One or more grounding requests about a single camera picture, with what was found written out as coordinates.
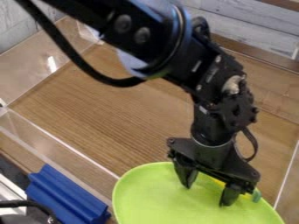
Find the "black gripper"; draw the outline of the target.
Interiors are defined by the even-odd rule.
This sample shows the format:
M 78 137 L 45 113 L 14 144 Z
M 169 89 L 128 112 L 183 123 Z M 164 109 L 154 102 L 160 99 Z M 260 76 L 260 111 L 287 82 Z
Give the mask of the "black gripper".
M 219 205 L 229 207 L 240 194 L 252 194 L 260 180 L 257 170 L 249 161 L 257 154 L 257 141 L 253 141 L 253 153 L 243 157 L 239 153 L 235 139 L 221 145 L 205 145 L 192 137 L 169 137 L 168 157 L 173 162 L 173 169 L 181 185 L 189 189 L 199 172 L 225 183 L 220 195 Z

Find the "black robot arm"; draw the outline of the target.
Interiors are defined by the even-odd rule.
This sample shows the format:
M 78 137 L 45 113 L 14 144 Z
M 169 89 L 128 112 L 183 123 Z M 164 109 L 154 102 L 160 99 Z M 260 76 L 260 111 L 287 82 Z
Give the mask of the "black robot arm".
M 168 157 L 184 187 L 192 186 L 201 173 L 223 182 L 219 203 L 231 206 L 240 195 L 255 191 L 260 180 L 236 146 L 236 136 L 249 132 L 248 125 L 257 119 L 257 108 L 244 68 L 212 41 L 207 20 L 191 17 L 168 0 L 42 1 L 90 26 L 120 51 L 124 62 L 137 63 L 130 77 L 105 77 L 52 27 L 49 33 L 60 49 L 98 81 L 126 88 L 161 78 L 189 94 L 191 135 L 168 138 Z

